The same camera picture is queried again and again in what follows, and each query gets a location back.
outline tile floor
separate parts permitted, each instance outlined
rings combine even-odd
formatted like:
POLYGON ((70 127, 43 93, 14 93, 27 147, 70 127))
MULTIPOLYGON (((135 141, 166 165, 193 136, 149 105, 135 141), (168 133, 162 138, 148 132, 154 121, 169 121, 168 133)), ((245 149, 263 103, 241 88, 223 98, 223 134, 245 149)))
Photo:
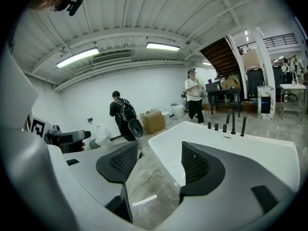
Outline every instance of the tile floor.
MULTIPOLYGON (((207 122, 210 121, 212 126, 214 126, 214 123, 219 123, 219 128, 222 128, 222 124, 226 121, 226 115, 226 113, 214 113, 211 115, 210 111, 206 111, 204 113, 205 125, 207 126, 207 122)), ((293 141, 296 144, 300 160, 301 181, 303 182, 308 173, 308 118, 304 116, 303 121, 300 122, 295 114, 286 113, 283 120, 276 114, 272 121, 267 121, 257 119, 256 114, 243 112, 240 118, 236 116, 236 132, 241 131, 244 116, 247 117, 245 134, 293 141)), ((188 120, 188 118, 176 119, 172 117, 166 129, 170 129, 185 120, 188 120)), ((167 180, 170 175, 167 175, 166 169, 162 168, 148 144, 149 139, 158 133, 143 135, 139 139, 144 156, 137 161, 127 181, 133 223, 146 230, 156 228, 172 214, 179 204, 179 187, 176 187, 172 181, 167 180), (141 201, 155 194, 157 195, 156 199, 138 206, 132 206, 134 202, 141 201)), ((124 141, 124 138, 120 138, 114 140, 113 143, 116 144, 124 141)))

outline black backpack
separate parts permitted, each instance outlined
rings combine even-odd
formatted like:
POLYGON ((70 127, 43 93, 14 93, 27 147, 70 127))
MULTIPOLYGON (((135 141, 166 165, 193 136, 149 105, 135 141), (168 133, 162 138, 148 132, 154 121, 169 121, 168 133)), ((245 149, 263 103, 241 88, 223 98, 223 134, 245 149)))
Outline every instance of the black backpack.
POLYGON ((130 121, 132 119, 135 119, 136 112, 133 106, 131 106, 130 103, 126 99, 123 99, 123 101, 124 103, 122 103, 120 100, 114 101, 120 105, 120 113, 118 113, 117 115, 124 121, 130 121))

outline air vent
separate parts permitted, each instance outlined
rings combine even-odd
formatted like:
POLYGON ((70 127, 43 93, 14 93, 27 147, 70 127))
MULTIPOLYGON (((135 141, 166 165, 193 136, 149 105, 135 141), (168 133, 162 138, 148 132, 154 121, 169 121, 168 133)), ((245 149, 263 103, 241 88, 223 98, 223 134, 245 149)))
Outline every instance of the air vent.
POLYGON ((132 59, 132 52, 121 52, 113 54, 101 54, 97 55, 92 59, 93 64, 110 63, 119 60, 132 59))

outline bathtub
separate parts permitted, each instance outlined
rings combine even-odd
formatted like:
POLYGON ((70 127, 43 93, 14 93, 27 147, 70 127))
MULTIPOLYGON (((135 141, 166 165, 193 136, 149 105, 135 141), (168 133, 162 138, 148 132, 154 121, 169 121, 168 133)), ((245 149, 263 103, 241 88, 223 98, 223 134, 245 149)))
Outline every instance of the bathtub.
POLYGON ((207 145, 219 150, 251 158, 261 164, 294 192, 300 182, 299 159, 296 146, 290 141, 262 138, 252 135, 241 137, 221 129, 184 121, 156 135, 149 145, 174 179, 174 184, 185 185, 185 171, 181 164, 182 141, 207 145))

